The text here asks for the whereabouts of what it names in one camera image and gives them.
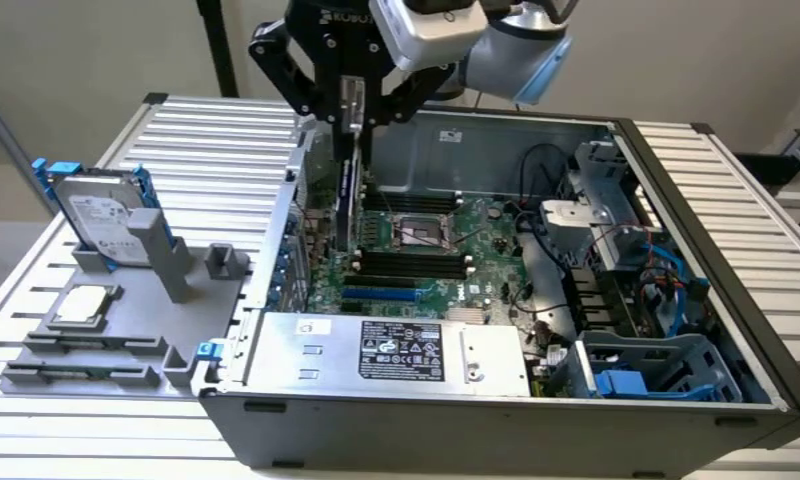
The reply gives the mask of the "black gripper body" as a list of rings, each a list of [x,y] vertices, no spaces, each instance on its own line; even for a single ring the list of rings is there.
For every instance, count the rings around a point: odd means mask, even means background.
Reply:
[[[378,83],[395,70],[367,1],[291,1],[285,25],[318,84],[336,84],[343,75]]]

